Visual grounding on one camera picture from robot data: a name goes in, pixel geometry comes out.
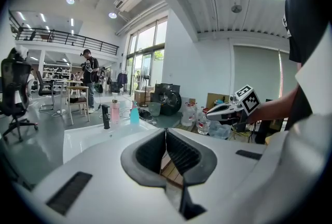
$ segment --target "floor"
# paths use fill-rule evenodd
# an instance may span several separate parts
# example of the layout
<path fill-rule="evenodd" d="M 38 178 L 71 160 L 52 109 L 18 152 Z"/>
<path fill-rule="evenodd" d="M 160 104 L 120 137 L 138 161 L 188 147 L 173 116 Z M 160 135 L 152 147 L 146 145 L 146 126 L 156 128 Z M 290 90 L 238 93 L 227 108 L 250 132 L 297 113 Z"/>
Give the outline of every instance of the floor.
<path fill-rule="evenodd" d="M 113 94 L 105 92 L 101 97 L 113 96 Z M 120 115 L 122 118 L 129 116 L 129 109 L 131 108 L 131 97 L 125 94 L 124 96 L 117 97 L 120 102 Z M 98 95 L 95 93 L 95 100 L 98 101 Z M 103 120 L 99 118 L 102 110 L 96 110 L 90 114 L 90 122 L 84 114 L 80 111 L 72 113 L 74 125 L 71 124 L 68 114 L 57 117 L 51 115 L 60 109 L 60 96 L 55 97 L 54 110 L 40 112 L 39 107 L 43 104 L 50 104 L 50 97 L 39 97 L 38 94 L 33 93 L 33 99 L 24 118 L 28 118 L 30 122 L 38 122 L 38 131 L 33 127 L 22 127 L 21 135 L 23 142 L 19 143 L 18 138 L 15 136 L 17 130 L 8 135 L 8 150 L 10 157 L 18 167 L 20 173 L 30 184 L 37 184 L 51 171 L 62 165 L 62 149 L 64 130 L 87 127 L 91 125 L 101 124 Z M 98 108 L 99 103 L 94 103 L 95 108 Z M 0 116 L 0 133 L 3 134 L 11 121 L 11 117 Z"/>

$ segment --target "office chair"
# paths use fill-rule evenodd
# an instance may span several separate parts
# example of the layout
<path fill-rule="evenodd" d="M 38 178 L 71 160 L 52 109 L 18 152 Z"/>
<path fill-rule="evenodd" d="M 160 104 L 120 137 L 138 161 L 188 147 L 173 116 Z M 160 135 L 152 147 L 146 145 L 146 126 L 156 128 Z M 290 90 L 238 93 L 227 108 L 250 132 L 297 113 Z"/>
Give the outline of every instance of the office chair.
<path fill-rule="evenodd" d="M 1 62 L 3 100 L 0 103 L 0 111 L 6 116 L 12 115 L 13 119 L 9 128 L 2 135 L 4 141 L 8 141 L 7 134 L 17 128 L 19 141 L 22 142 L 20 127 L 33 125 L 38 130 L 38 123 L 30 123 L 27 119 L 18 120 L 25 115 L 29 106 L 29 99 L 26 93 L 27 78 L 29 77 L 31 66 L 22 61 L 14 59 L 3 59 Z"/>
<path fill-rule="evenodd" d="M 53 110 L 54 109 L 54 94 L 56 93 L 53 89 L 54 88 L 53 82 L 52 83 L 45 83 L 43 81 L 43 78 L 42 78 L 42 75 L 41 75 L 40 71 L 37 70 L 36 72 L 37 72 L 37 78 L 38 78 L 38 82 L 39 82 L 38 95 L 39 96 L 51 95 L 52 102 L 53 102 L 53 104 L 42 105 L 39 110 Z M 51 90 L 43 90 L 44 86 L 49 86 L 51 88 Z"/>

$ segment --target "fluorescent light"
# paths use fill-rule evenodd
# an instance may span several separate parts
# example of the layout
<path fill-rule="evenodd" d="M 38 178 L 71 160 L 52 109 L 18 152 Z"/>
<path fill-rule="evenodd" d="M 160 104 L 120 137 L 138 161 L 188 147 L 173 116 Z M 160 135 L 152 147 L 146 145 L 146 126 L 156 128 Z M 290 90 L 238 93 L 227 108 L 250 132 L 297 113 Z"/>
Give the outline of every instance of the fluorescent light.
<path fill-rule="evenodd" d="M 20 15 L 21 19 L 25 20 L 25 17 L 21 12 L 18 12 L 18 14 Z"/>
<path fill-rule="evenodd" d="M 40 13 L 40 16 L 41 16 L 41 19 L 42 19 L 44 22 L 46 22 L 45 17 L 44 17 L 44 14 Z"/>
<path fill-rule="evenodd" d="M 111 12 L 108 14 L 108 16 L 111 18 L 111 19 L 116 19 L 116 14 L 114 12 Z"/>
<path fill-rule="evenodd" d="M 75 2 L 75 0 L 66 0 L 66 1 L 67 1 L 67 3 L 70 4 L 70 5 L 72 5 L 72 4 Z"/>

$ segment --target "black t-shirt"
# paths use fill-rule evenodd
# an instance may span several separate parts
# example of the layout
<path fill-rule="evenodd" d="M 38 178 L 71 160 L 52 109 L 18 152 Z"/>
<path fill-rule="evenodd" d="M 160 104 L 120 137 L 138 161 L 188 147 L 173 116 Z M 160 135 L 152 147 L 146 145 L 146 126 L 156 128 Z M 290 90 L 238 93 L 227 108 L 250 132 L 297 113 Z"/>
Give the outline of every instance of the black t-shirt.
<path fill-rule="evenodd" d="M 284 24 L 289 36 L 289 59 L 303 66 L 321 40 L 327 24 L 316 0 L 286 0 Z M 309 102 L 301 87 L 298 88 L 286 130 L 297 121 L 312 114 Z"/>
<path fill-rule="evenodd" d="M 90 73 L 88 68 L 96 69 L 99 67 L 98 60 L 96 58 L 90 57 L 84 63 L 84 83 L 93 83 L 96 81 L 97 72 Z"/>

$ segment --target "chair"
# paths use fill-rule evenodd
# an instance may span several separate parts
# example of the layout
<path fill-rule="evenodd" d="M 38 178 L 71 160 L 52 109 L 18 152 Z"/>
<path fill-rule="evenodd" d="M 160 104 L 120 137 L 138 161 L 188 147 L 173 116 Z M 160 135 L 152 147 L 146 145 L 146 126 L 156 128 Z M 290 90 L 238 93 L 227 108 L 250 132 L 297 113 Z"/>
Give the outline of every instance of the chair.
<path fill-rule="evenodd" d="M 9 128 L 2 135 L 4 141 L 8 141 L 7 134 L 17 128 L 19 141 L 22 142 L 20 127 L 33 125 L 38 130 L 38 123 L 30 123 L 27 119 L 18 120 L 25 115 L 29 106 L 29 99 L 26 93 L 27 79 L 31 66 L 26 62 L 19 62 L 14 59 L 3 59 L 1 62 L 3 100 L 0 103 L 0 111 L 6 116 L 12 115 L 13 119 Z"/>
<path fill-rule="evenodd" d="M 42 105 L 39 110 L 53 110 L 54 109 L 54 94 L 56 93 L 54 91 L 54 85 L 53 83 L 45 83 L 43 81 L 42 75 L 40 73 L 40 71 L 36 71 L 37 72 L 37 78 L 38 78 L 38 82 L 39 82 L 39 90 L 38 90 L 38 95 L 39 96 L 44 96 L 44 95 L 51 95 L 52 97 L 52 101 L 53 104 L 49 104 L 49 105 Z M 51 88 L 51 90 L 43 90 L 44 86 L 49 86 Z"/>
<path fill-rule="evenodd" d="M 79 96 L 79 91 L 80 90 L 85 90 L 86 93 L 86 99 L 84 101 L 80 102 L 71 102 L 71 90 L 76 90 L 76 95 Z M 69 116 L 71 117 L 72 125 L 73 123 L 73 117 L 72 117 L 72 111 L 71 111 L 71 105 L 84 105 L 84 116 L 87 115 L 86 112 L 88 112 L 88 120 L 90 121 L 90 116 L 89 116 L 89 105 L 88 105 L 88 98 L 89 97 L 89 87 L 82 87 L 82 86 L 74 86 L 74 87 L 67 87 L 67 99 L 68 99 L 68 111 L 69 111 Z"/>

